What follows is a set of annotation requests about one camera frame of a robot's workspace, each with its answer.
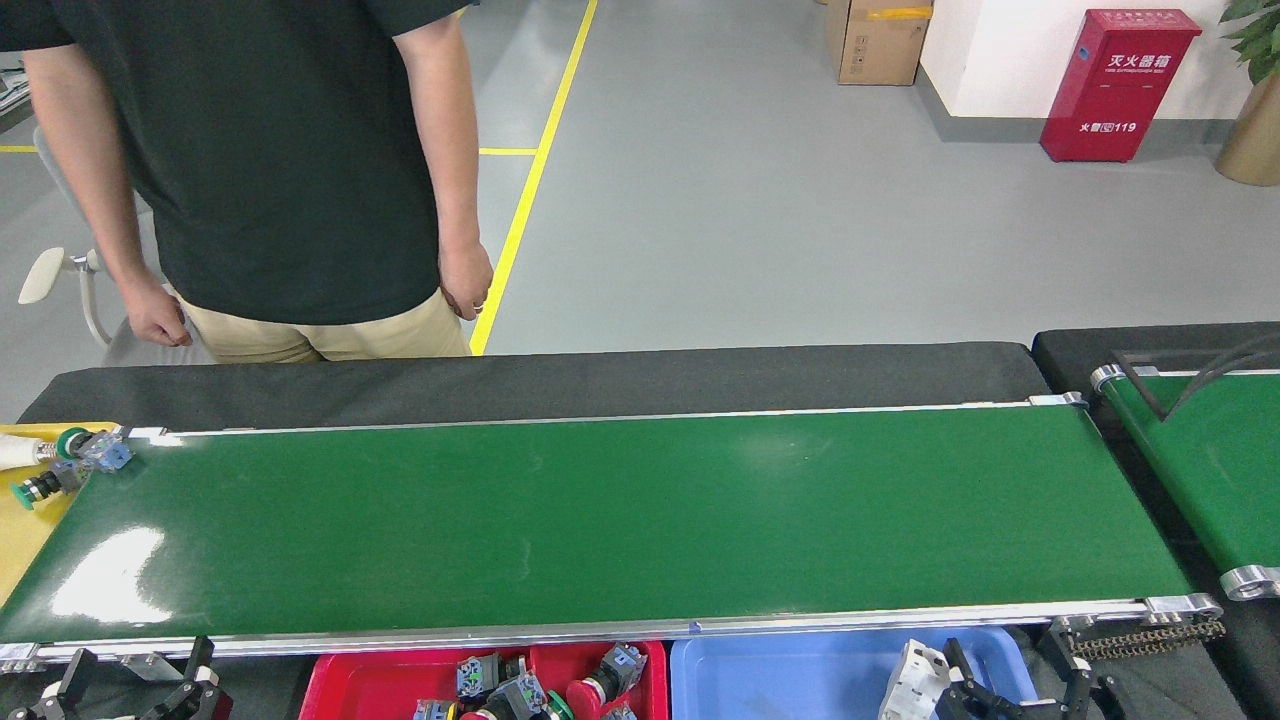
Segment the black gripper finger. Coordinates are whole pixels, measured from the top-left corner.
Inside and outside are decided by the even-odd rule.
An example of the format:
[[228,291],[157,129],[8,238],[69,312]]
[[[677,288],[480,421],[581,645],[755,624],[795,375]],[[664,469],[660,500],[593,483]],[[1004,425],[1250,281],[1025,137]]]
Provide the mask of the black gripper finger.
[[210,667],[215,644],[207,635],[197,635],[186,662],[180,684],[161,702],[145,711],[141,719],[228,719],[234,700],[220,687],[219,675]]
[[1103,719],[1126,717],[1126,701],[1116,679],[1100,675],[1091,665],[1115,655],[1119,644],[1114,638],[1085,638],[1073,625],[1051,625],[1037,650],[1065,683],[1065,696],[1038,707],[1037,719],[1087,719],[1092,707]]
[[87,648],[74,652],[61,679],[47,685],[29,707],[31,719],[81,719],[78,703],[84,698],[99,664],[99,656]]
[[957,638],[946,639],[943,657],[950,684],[934,706],[937,719],[1010,719],[1010,701],[975,679]]

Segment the person's right hand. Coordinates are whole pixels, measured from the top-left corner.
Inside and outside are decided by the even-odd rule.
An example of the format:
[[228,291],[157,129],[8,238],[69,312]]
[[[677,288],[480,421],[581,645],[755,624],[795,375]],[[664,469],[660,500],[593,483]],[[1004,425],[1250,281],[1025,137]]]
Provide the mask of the person's right hand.
[[170,348],[193,343],[180,302],[151,272],[125,273],[116,284],[136,338]]

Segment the person's left hand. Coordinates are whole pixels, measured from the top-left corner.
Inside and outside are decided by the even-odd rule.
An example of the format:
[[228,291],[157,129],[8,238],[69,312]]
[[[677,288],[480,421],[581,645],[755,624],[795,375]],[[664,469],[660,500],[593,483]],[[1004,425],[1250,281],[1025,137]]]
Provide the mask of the person's left hand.
[[443,240],[438,265],[440,292],[451,310],[465,322],[477,320],[494,278],[492,260],[480,240]]

